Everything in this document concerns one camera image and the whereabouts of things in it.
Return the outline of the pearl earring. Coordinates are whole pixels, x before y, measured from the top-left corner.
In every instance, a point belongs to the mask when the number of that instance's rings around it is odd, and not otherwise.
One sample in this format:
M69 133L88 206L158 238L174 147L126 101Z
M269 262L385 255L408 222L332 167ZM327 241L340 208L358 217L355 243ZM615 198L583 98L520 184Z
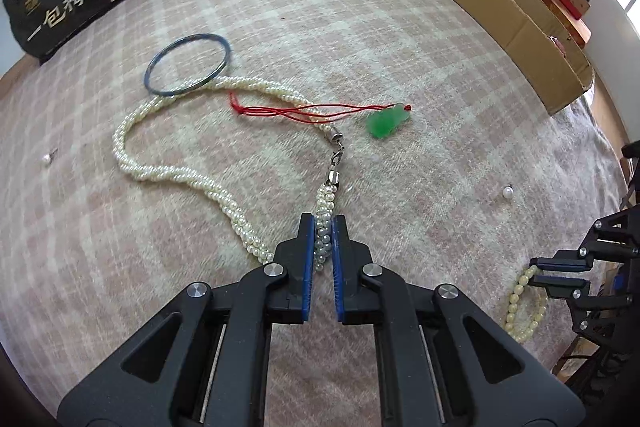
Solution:
M502 197L506 200L510 200L514 197L514 187L512 184L508 184L502 189Z
M58 153L58 150L55 148L54 150L51 150L51 152L47 153L46 155L43 155L41 158L43 165L45 165L46 167L49 167L52 164L52 161L55 158L56 153Z

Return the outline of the dark blue bangle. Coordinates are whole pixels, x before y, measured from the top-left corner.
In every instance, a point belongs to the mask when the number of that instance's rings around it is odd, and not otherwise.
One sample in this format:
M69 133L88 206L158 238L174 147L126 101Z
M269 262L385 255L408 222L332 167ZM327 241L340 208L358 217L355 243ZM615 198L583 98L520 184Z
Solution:
M180 37L153 56L143 86L163 98L187 94L216 80L231 59L230 43L223 36L199 32Z

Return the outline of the cardboard box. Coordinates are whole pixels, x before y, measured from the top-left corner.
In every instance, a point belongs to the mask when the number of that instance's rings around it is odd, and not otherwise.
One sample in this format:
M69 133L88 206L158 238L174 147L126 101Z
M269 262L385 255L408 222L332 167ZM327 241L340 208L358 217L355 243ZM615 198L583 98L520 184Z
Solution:
M454 0L509 55L550 115L593 85L594 69L541 0Z

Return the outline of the orange covered low table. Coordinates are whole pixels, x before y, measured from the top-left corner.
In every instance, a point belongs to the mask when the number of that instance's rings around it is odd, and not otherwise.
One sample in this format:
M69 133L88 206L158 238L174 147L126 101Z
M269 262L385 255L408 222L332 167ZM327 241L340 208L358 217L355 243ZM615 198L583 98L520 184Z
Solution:
M574 8L569 8L563 0L541 0L560 20L581 49L585 49L591 38L591 30Z

